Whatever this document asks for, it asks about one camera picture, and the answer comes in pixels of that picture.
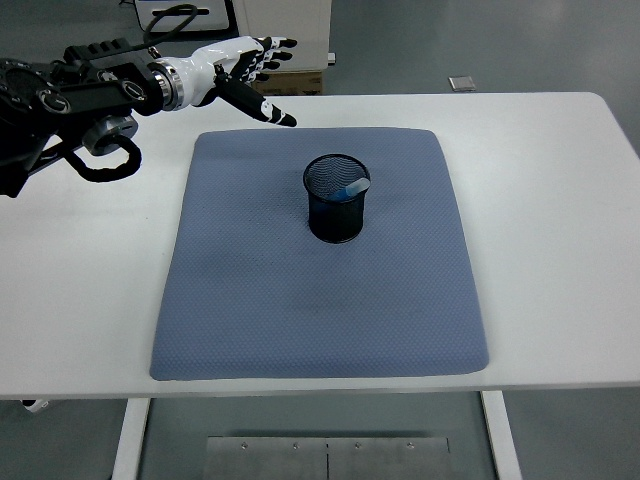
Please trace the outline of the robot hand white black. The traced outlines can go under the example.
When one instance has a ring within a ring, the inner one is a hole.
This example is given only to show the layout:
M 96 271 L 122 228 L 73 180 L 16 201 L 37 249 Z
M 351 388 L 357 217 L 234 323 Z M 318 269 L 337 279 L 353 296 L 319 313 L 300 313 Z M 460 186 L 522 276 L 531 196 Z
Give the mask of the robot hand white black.
M 297 120 L 254 90 L 297 45 L 286 37 L 242 36 L 197 49 L 188 58 L 169 61 L 183 85 L 182 106 L 206 106 L 220 98 L 245 115 L 265 123 L 294 127 Z

